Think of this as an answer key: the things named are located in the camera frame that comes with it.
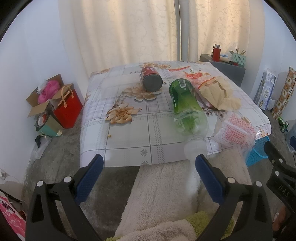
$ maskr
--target green towel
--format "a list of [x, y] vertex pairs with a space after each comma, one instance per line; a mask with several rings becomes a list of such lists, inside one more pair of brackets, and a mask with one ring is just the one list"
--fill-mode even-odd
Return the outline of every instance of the green towel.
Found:
[[[204, 229], [207, 227], [207, 225], [210, 222], [210, 219], [207, 216], [205, 211], [200, 211], [198, 213], [195, 213], [189, 216], [188, 218], [186, 218], [186, 220], [193, 226], [196, 234], [196, 238], [198, 238], [201, 235], [201, 233], [204, 231]], [[225, 230], [224, 235], [222, 236], [222, 239], [230, 236], [233, 227], [234, 227], [234, 220], [231, 219], [228, 227]]]
[[113, 238], [107, 238], [105, 241], [117, 241], [118, 239], [120, 238], [113, 237]]

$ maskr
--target metal screw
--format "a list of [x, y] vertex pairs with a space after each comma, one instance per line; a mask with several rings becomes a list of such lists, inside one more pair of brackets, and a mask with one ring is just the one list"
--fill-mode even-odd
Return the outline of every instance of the metal screw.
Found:
[[66, 177], [64, 178], [64, 182], [66, 182], [66, 183], [71, 182], [71, 180], [72, 180], [72, 177], [70, 177], [70, 176], [66, 176]]
[[234, 179], [233, 177], [229, 177], [229, 178], [227, 178], [227, 181], [228, 181], [229, 183], [235, 183], [235, 179]]
[[262, 183], [261, 183], [260, 181], [256, 181], [255, 183], [256, 183], [256, 185], [257, 185], [258, 187], [261, 187], [261, 186], [262, 186]]
[[39, 182], [37, 182], [37, 186], [38, 187], [41, 187], [43, 185], [43, 181], [39, 181]]

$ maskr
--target flower pattern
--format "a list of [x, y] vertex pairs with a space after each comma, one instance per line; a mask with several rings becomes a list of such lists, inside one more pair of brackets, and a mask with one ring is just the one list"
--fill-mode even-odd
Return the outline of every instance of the flower pattern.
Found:
[[122, 94], [125, 94], [126, 97], [135, 97], [135, 100], [143, 101], [156, 99], [156, 95], [162, 92], [161, 88], [155, 92], [146, 91], [140, 83], [136, 83], [133, 88], [126, 88]]
[[90, 97], [91, 97], [91, 94], [87, 93], [86, 96], [85, 96], [84, 104], [89, 100]]
[[148, 152], [146, 149], [140, 151], [141, 156], [147, 156]]
[[109, 70], [110, 70], [110, 68], [108, 68], [108, 69], [103, 69], [103, 70], [100, 70], [100, 71], [94, 72], [94, 73], [92, 73], [92, 74], [104, 74], [104, 73], [109, 72]]
[[143, 165], [143, 166], [148, 165], [148, 162], [147, 161], [142, 161], [141, 165]]
[[111, 124], [124, 124], [132, 121], [131, 115], [137, 114], [139, 110], [134, 110], [132, 106], [128, 106], [126, 103], [119, 104], [119, 100], [117, 100], [113, 108], [107, 112], [109, 116], [106, 120], [110, 121]]
[[140, 67], [141, 68], [153, 67], [153, 68], [159, 68], [159, 69], [167, 69], [167, 68], [170, 68], [170, 65], [168, 65], [168, 64], [157, 64], [157, 63], [148, 62], [148, 63], [141, 64]]

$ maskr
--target blue gripper pad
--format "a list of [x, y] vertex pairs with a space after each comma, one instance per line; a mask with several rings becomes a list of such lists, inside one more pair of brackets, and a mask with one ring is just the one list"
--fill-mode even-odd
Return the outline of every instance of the blue gripper pad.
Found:
[[195, 168], [200, 175], [200, 178], [203, 181], [212, 201], [221, 205], [224, 203], [224, 188], [204, 158], [205, 157], [203, 155], [198, 155], [196, 157]]
[[294, 136], [290, 138], [290, 145], [296, 150], [296, 138]]
[[87, 171], [76, 187], [75, 202], [77, 203], [77, 205], [86, 201], [94, 184], [101, 174], [104, 168], [103, 157], [101, 155], [96, 155], [91, 163], [87, 167], [83, 168], [87, 168]]

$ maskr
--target patterned gift bag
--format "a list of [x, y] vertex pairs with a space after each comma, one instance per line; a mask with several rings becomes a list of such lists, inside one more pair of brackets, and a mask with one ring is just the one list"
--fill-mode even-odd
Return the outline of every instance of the patterned gift bag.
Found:
[[281, 96], [276, 102], [271, 114], [273, 118], [277, 119], [281, 116], [283, 110], [287, 106], [289, 99], [291, 98], [295, 88], [296, 72], [293, 68], [289, 68], [289, 73], [286, 79], [286, 83], [281, 91]]

